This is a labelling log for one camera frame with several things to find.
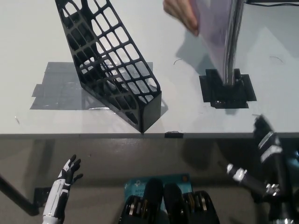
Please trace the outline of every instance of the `paper sheet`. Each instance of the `paper sheet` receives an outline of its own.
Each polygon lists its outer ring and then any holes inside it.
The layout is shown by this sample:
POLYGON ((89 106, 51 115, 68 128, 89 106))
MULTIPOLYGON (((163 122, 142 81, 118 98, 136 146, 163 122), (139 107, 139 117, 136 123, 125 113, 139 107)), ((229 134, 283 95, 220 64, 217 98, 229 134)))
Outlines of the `paper sheet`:
POLYGON ((243 0, 190 0, 199 33, 224 85, 234 84, 234 63, 243 0))

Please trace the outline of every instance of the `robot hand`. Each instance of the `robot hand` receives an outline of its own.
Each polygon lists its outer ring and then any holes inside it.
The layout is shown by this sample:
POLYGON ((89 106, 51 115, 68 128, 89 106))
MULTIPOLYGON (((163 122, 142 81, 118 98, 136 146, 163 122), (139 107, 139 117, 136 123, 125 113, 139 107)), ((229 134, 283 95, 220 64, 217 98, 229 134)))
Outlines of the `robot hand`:
POLYGON ((289 170, 280 140, 263 116, 256 119, 253 134, 265 181, 257 180, 247 170, 233 164, 227 165, 227 174, 248 188, 256 202, 270 204, 270 222, 294 223, 298 214, 293 203, 289 170))
POLYGON ((74 173, 80 168, 81 160, 76 160, 73 155, 62 168, 57 180, 53 183, 52 189, 43 212, 43 224, 63 224, 64 210, 73 183, 83 177, 83 174, 74 173))

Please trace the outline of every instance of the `finger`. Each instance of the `finger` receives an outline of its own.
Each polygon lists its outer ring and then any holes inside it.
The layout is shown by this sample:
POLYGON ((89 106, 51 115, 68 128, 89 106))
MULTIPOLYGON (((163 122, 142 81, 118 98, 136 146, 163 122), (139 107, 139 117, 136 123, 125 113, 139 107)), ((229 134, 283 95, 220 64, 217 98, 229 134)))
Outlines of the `finger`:
POLYGON ((79 168, 80 168, 80 164, 77 164, 76 166, 73 166, 73 167, 71 168, 71 171, 72 171, 73 173, 75 173, 79 168))
POLYGON ((83 174, 79 174, 79 175, 77 175, 77 176, 74 178, 73 183, 76 182, 77 180, 81 179, 82 177, 83 177, 83 174))
POLYGON ((186 20, 183 19, 183 13, 181 12, 181 9, 179 8, 179 5, 176 1, 164 1, 164 11, 168 14, 172 15, 173 17, 179 19, 184 26, 194 35, 198 35, 198 32, 196 30, 192 29, 190 25, 186 23, 186 20))
POLYGON ((167 3, 166 1, 163 2, 163 7, 164 7, 164 11, 166 13, 168 13, 169 15, 181 20, 181 18, 179 17, 178 13, 174 10, 174 7, 171 6, 169 3, 167 3))
POLYGON ((177 18, 180 20, 185 27, 187 27, 189 30, 190 28, 188 27, 187 24, 185 24, 184 20, 180 16, 180 9, 178 8, 178 5, 175 3, 172 3, 171 5, 167 3, 166 1, 164 2, 164 11, 168 13, 169 15, 172 15, 173 17, 177 18))
POLYGON ((76 155, 73 155, 73 156, 70 158, 71 163, 74 162, 74 161, 76 160, 76 157, 77 157, 76 155))
POLYGON ((198 35, 198 21, 194 15, 191 4, 189 0, 177 0, 178 7, 180 9, 180 16, 187 27, 193 32, 193 34, 198 35))

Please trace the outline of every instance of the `black mesh file holder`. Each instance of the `black mesh file holder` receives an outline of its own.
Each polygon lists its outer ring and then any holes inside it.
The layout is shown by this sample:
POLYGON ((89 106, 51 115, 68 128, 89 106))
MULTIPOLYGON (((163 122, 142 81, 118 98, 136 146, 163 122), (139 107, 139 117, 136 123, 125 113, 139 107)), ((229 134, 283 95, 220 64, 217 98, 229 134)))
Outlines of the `black mesh file holder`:
POLYGON ((140 132, 161 114, 162 92, 109 0, 55 0, 82 88, 140 132))

